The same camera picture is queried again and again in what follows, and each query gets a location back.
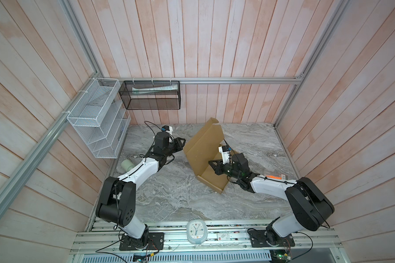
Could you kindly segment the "brown cardboard box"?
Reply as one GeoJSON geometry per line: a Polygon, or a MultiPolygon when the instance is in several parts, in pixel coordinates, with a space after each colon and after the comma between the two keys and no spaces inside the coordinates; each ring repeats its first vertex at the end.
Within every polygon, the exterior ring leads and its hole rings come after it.
{"type": "Polygon", "coordinates": [[[208,162],[222,158],[218,148],[223,140],[222,126],[217,119],[210,118],[183,148],[197,179],[219,194],[223,192],[229,181],[226,175],[215,174],[208,162]]]}

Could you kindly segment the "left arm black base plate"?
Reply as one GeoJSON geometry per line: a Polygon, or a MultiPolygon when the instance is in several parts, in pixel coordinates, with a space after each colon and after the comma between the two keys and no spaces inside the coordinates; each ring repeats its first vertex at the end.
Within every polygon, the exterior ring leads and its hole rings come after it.
{"type": "Polygon", "coordinates": [[[142,250],[162,250],[165,234],[163,232],[145,232],[144,235],[135,239],[124,235],[119,246],[120,251],[142,251],[142,250]]]}

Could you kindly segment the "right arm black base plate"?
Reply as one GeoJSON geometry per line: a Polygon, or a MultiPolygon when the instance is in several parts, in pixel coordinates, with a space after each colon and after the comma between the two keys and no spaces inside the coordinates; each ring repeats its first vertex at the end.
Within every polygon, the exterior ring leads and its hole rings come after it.
{"type": "Polygon", "coordinates": [[[280,237],[276,233],[267,230],[247,229],[253,248],[263,247],[294,247],[295,241],[292,235],[280,237]]]}

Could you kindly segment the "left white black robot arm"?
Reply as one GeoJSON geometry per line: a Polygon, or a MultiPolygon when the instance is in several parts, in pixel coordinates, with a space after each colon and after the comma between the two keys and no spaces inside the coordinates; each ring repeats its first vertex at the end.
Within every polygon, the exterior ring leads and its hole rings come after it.
{"type": "Polygon", "coordinates": [[[185,139],[174,138],[173,128],[163,126],[154,137],[154,142],[142,161],[125,174],[109,177],[104,181],[96,207],[96,217],[111,222],[127,236],[137,249],[145,248],[149,243],[149,228],[136,216],[136,191],[147,179],[169,164],[168,157],[180,152],[185,139]]]}

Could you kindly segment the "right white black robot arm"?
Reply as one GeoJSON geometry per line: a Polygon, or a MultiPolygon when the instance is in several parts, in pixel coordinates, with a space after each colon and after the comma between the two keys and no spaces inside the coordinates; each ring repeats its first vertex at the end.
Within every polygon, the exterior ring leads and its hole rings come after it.
{"type": "Polygon", "coordinates": [[[266,227],[264,238],[268,246],[282,245],[285,237],[304,229],[317,231],[335,211],[333,204],[307,177],[282,180],[254,173],[242,153],[210,160],[208,164],[215,174],[235,178],[235,183],[247,192],[268,194],[288,201],[292,212],[278,217],[266,227]]]}

